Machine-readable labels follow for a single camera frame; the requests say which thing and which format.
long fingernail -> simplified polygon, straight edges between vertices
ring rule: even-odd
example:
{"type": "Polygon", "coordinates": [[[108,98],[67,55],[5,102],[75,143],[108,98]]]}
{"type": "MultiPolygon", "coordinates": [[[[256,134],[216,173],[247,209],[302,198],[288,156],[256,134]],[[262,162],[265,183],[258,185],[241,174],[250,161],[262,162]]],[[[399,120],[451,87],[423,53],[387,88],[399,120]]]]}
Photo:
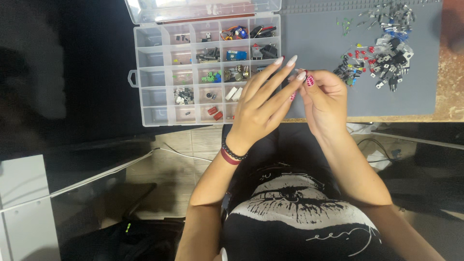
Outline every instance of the long fingernail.
{"type": "Polygon", "coordinates": [[[292,65],[295,63],[295,61],[296,61],[297,58],[298,58],[298,55],[293,56],[293,57],[288,61],[288,63],[287,63],[286,66],[288,66],[288,67],[292,66],[292,65]]]}
{"type": "Polygon", "coordinates": [[[294,100],[295,99],[295,96],[296,96],[296,91],[290,96],[290,100],[294,100]]]}
{"type": "Polygon", "coordinates": [[[306,78],[306,85],[308,87],[311,87],[314,85],[314,77],[312,75],[309,75],[307,78],[306,78]]]}
{"type": "Polygon", "coordinates": [[[274,61],[274,64],[275,65],[279,65],[282,63],[282,61],[284,60],[285,56],[281,56],[279,58],[277,58],[277,60],[274,61]]]}
{"type": "Polygon", "coordinates": [[[298,80],[303,80],[305,77],[306,77],[306,72],[301,72],[300,74],[298,74],[296,78],[298,80]]]}

plastic organizer box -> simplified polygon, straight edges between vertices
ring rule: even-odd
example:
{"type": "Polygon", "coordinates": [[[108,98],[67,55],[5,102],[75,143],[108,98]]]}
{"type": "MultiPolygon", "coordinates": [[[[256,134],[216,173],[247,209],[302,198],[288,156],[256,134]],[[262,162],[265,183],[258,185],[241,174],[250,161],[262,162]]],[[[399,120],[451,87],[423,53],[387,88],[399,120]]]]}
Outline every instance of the plastic organizer box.
{"type": "Polygon", "coordinates": [[[226,100],[232,88],[239,89],[246,84],[241,82],[220,83],[202,81],[209,72],[216,73],[248,66],[249,79],[258,67],[267,66],[275,59],[251,60],[251,47],[254,44],[265,46],[274,44],[277,56],[281,56],[280,16],[261,14],[254,17],[218,19],[174,24],[151,24],[134,28],[135,55],[137,70],[129,72],[128,80],[132,87],[139,88],[143,126],[161,125],[199,125],[232,123],[237,102],[226,100]],[[255,39],[223,40],[221,31],[233,26],[245,26],[248,31],[257,26],[276,26],[273,37],[255,39]],[[206,39],[210,42],[197,42],[206,39]],[[218,48],[220,62],[200,63],[197,54],[204,50],[218,48]],[[227,61],[227,51],[246,51],[246,60],[227,61]],[[135,73],[135,83],[130,79],[135,73]],[[176,90],[193,90],[193,104],[177,104],[176,90]],[[215,99],[207,94],[216,95],[215,99]],[[212,107],[222,112],[223,117],[215,120],[208,113],[212,107]]]}

woman's right hand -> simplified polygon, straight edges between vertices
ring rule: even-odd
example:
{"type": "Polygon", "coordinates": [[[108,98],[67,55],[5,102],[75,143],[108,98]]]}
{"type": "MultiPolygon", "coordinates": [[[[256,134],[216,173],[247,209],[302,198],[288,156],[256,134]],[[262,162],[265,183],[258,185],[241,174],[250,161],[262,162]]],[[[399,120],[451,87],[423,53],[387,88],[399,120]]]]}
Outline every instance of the woman's right hand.
{"type": "Polygon", "coordinates": [[[347,132],[346,85],[326,70],[307,71],[306,76],[300,94],[312,134],[322,141],[347,132]]]}

woman's left hand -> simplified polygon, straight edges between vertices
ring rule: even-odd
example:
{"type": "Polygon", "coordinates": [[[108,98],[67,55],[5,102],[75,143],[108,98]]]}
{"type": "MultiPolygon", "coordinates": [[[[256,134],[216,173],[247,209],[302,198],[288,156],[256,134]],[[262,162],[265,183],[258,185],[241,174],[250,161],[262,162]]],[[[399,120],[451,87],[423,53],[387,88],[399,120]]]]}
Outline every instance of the woman's left hand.
{"type": "Polygon", "coordinates": [[[296,90],[306,78],[306,72],[298,74],[285,88],[272,98],[269,97],[292,72],[296,58],[296,55],[292,57],[266,84],[263,85],[280,67],[284,56],[279,57],[246,83],[238,101],[232,129],[226,139],[226,144],[233,153],[244,155],[255,142],[276,129],[287,114],[296,90]]]}

organizer lid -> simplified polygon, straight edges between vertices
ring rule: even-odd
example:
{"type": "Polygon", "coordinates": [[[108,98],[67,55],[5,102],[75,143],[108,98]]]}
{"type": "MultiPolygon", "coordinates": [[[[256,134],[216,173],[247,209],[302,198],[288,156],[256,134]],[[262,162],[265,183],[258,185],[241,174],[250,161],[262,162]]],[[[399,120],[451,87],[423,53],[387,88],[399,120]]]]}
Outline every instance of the organizer lid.
{"type": "Polygon", "coordinates": [[[134,24],[279,11],[282,0],[125,0],[134,24]]]}

